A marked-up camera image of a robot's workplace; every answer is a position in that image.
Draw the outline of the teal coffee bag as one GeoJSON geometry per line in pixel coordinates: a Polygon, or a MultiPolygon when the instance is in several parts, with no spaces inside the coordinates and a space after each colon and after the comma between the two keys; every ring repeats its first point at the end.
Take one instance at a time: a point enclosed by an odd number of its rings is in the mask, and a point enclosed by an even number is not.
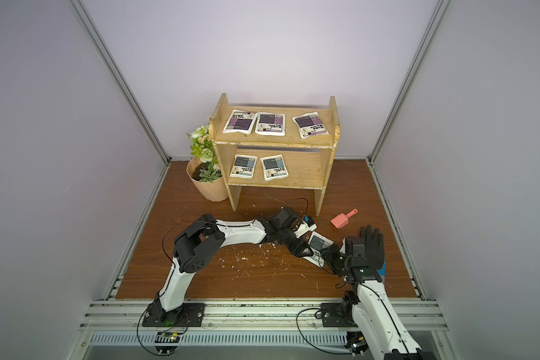
{"type": "Polygon", "coordinates": [[[261,157],[260,161],[262,164],[263,178],[267,182],[276,179],[285,179],[290,175],[282,154],[261,157]]]}
{"type": "Polygon", "coordinates": [[[257,163],[257,156],[236,154],[229,176],[239,179],[252,179],[257,163]]]}
{"type": "Polygon", "coordinates": [[[309,261],[310,263],[313,263],[315,266],[324,268],[326,261],[322,258],[321,251],[329,250],[330,247],[334,244],[334,242],[316,231],[313,231],[310,234],[307,242],[312,251],[312,255],[304,255],[302,258],[309,261]]]}

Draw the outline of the purple coffee bag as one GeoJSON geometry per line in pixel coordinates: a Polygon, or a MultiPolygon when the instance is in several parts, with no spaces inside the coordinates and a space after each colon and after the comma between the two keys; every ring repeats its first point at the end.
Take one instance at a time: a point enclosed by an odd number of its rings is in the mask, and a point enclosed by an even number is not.
{"type": "Polygon", "coordinates": [[[313,136],[329,135],[318,112],[308,112],[294,116],[292,120],[298,128],[299,135],[303,140],[313,136]]]}
{"type": "Polygon", "coordinates": [[[250,134],[254,128],[257,112],[234,109],[223,128],[224,134],[250,134]]]}
{"type": "Polygon", "coordinates": [[[259,135],[282,137],[286,133],[285,118],[285,114],[258,112],[254,131],[259,135]]]}

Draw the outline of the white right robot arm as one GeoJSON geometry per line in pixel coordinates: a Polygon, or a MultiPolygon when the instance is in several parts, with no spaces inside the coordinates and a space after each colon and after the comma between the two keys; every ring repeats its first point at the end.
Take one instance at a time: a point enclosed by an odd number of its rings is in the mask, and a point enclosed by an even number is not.
{"type": "Polygon", "coordinates": [[[316,315],[324,326],[355,326],[345,347],[355,356],[370,351],[374,359],[435,359],[424,351],[392,307],[379,274],[385,263],[383,236],[348,237],[319,252],[335,275],[352,286],[340,304],[321,304],[316,315]]]}

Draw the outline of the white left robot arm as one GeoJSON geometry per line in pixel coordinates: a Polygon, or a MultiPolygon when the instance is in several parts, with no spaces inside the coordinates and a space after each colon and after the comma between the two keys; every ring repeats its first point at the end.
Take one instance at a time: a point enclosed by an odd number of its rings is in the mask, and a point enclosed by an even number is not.
{"type": "Polygon", "coordinates": [[[270,243],[283,245],[294,257],[311,257],[313,251],[303,236],[316,228],[312,217],[302,217],[290,207],[271,217],[247,221],[218,220],[204,214],[175,237],[169,274],[146,316],[159,323],[171,314],[180,314],[194,274],[205,268],[220,248],[270,243]]]}

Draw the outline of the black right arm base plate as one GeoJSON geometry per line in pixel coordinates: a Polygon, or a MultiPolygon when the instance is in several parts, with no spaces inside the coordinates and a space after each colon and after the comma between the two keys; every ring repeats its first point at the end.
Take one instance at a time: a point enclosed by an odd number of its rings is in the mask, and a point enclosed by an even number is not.
{"type": "Polygon", "coordinates": [[[355,327],[351,309],[342,302],[322,303],[320,305],[322,326],[325,328],[355,327]]]}

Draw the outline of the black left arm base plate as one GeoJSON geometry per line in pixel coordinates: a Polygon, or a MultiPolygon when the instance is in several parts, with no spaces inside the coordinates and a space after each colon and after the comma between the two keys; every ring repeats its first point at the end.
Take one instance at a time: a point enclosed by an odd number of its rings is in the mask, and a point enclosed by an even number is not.
{"type": "Polygon", "coordinates": [[[201,327],[205,303],[183,303],[174,310],[164,310],[159,301],[151,303],[142,316],[142,327],[201,327]]]}

